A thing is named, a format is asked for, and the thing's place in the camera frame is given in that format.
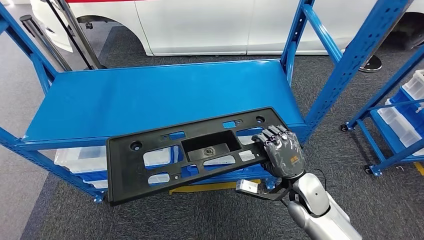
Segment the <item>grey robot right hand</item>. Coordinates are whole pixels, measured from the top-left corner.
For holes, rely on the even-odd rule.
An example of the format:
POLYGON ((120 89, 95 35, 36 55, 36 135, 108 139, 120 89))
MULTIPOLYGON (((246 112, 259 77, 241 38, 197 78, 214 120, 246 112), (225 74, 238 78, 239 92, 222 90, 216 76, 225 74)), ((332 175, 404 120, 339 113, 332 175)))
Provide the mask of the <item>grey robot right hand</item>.
POLYGON ((304 173, 302 146, 297 135, 284 125, 269 125, 251 140, 264 149, 267 160, 261 166, 272 176, 293 179, 304 173))

